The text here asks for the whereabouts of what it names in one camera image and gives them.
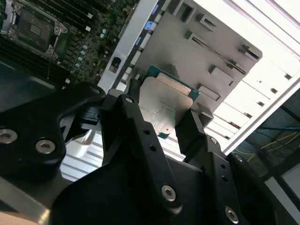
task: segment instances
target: motherboard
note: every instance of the motherboard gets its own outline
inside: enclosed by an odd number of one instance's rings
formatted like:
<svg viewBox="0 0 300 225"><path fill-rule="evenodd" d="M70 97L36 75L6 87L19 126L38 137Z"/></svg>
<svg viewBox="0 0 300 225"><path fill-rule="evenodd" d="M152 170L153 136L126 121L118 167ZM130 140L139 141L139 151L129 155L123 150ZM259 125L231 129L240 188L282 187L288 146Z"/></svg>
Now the motherboard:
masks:
<svg viewBox="0 0 300 225"><path fill-rule="evenodd" d="M53 83L97 83L138 1L0 0L0 61Z"/></svg>

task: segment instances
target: metal frame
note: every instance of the metal frame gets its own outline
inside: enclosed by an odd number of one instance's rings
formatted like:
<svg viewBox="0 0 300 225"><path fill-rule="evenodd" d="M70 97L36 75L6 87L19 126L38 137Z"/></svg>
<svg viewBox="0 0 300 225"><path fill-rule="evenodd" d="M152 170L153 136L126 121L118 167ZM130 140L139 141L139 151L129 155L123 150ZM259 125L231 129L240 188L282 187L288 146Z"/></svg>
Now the metal frame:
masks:
<svg viewBox="0 0 300 225"><path fill-rule="evenodd" d="M263 106L263 112L261 114L252 117L224 146L222 146L222 151L228 155L230 152L235 150L299 88L300 72L298 72L289 80L286 88L277 92L276 95Z"/></svg>
<svg viewBox="0 0 300 225"><path fill-rule="evenodd" d="M101 87L106 93L114 84L119 72L122 70L124 63L131 53L137 39L139 38L142 30L145 27L150 15L152 14L158 0L140 0L135 13L133 14L124 34L122 35L115 51L113 52L105 71L102 75L98 86ZM121 63L116 73L111 72L109 67L115 57L121 59Z"/></svg>

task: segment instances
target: silver screw head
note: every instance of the silver screw head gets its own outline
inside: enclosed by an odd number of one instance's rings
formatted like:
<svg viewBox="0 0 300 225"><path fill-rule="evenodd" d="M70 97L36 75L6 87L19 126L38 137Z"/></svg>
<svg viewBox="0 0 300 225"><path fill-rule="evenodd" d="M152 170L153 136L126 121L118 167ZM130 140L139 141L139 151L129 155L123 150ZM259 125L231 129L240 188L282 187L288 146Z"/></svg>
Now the silver screw head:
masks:
<svg viewBox="0 0 300 225"><path fill-rule="evenodd" d="M239 223L238 215L236 215L235 211L233 211L229 206L225 206L225 214L233 224Z"/></svg>
<svg viewBox="0 0 300 225"><path fill-rule="evenodd" d="M50 154L55 150L55 144L50 140L40 140L36 143L36 149L39 153Z"/></svg>
<svg viewBox="0 0 300 225"><path fill-rule="evenodd" d="M168 200L169 202L174 202L176 199L176 193L174 189L169 185L163 185L161 188L161 192L163 194L163 197Z"/></svg>
<svg viewBox="0 0 300 225"><path fill-rule="evenodd" d="M130 102L130 103L133 103L133 100L131 98L127 97L125 100L128 101L128 102Z"/></svg>
<svg viewBox="0 0 300 225"><path fill-rule="evenodd" d="M242 162L243 161L243 159L242 159L242 157L241 156L239 156L239 155L235 155L235 157L240 161L240 162Z"/></svg>
<svg viewBox="0 0 300 225"><path fill-rule="evenodd" d="M11 129L0 130L0 143L10 144L18 139L18 134Z"/></svg>
<svg viewBox="0 0 300 225"><path fill-rule="evenodd" d="M217 144L217 143L218 143L218 142L216 141L216 139L213 138L213 137L211 137L210 140L211 140L211 142L213 142L214 144Z"/></svg>

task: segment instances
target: black plastic bracket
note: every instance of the black plastic bracket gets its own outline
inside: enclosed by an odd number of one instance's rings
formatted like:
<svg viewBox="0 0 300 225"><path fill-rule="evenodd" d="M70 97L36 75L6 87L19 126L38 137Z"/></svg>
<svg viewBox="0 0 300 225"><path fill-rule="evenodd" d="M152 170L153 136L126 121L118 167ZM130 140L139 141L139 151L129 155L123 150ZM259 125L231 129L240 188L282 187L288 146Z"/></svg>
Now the black plastic bracket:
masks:
<svg viewBox="0 0 300 225"><path fill-rule="evenodd" d="M0 129L16 133L14 141L0 143L0 176L34 182L54 176L66 154L65 140L75 115L104 97L96 85L81 83L0 113ZM42 140L53 143L54 150L38 151Z"/></svg>

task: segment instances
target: cable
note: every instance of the cable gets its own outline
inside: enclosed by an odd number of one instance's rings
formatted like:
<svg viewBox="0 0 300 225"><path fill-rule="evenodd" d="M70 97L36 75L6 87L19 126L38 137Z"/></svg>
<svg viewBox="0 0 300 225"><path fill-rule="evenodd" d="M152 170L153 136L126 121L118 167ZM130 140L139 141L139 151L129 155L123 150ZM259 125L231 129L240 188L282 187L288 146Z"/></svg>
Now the cable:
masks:
<svg viewBox="0 0 300 225"><path fill-rule="evenodd" d="M297 134L295 137L293 137L291 140L289 140L287 143L285 143L285 145L287 145L287 144L289 144L289 143L291 143L296 137L298 137L300 135L300 133L299 134ZM278 146L277 148L274 148L274 149L271 149L271 150L268 150L268 152L270 152L270 151L275 151L275 150L277 150L277 149L280 149L281 147L283 147L284 145L281 145L281 146Z"/></svg>
<svg viewBox="0 0 300 225"><path fill-rule="evenodd" d="M237 152L241 153L241 154L245 154L245 155L253 155L253 153L248 153L248 152L243 152L243 151L240 151L238 149L235 149Z"/></svg>
<svg viewBox="0 0 300 225"><path fill-rule="evenodd" d="M271 140L274 140L273 137L271 137L271 136L269 136L269 135L266 135L266 134L264 134L264 133L261 133L261 132L258 132L258 131L255 131L254 133L262 134L262 135L264 135L264 136L270 138ZM283 144L283 143L280 142L280 141L283 140L283 139L286 139L286 138L288 138L288 137L290 137L290 136L293 136L293 135L295 135L295 134L297 134L297 132L294 132L294 133L292 133L292 134L290 134L290 135L287 135L287 136L282 137L282 138L280 138L280 139L278 139L278 140L275 140L274 142L271 142L271 143L269 143L269 144L266 144L266 145L262 146L262 147L260 148L260 150L265 149L265 148L268 147L269 145L272 145L272 144L274 144L274 143L276 143L276 142L278 142L278 143L282 144L283 146L285 146L285 144Z"/></svg>
<svg viewBox="0 0 300 225"><path fill-rule="evenodd" d="M249 162L253 157L255 156L255 154L253 154L250 159L247 160L247 162Z"/></svg>

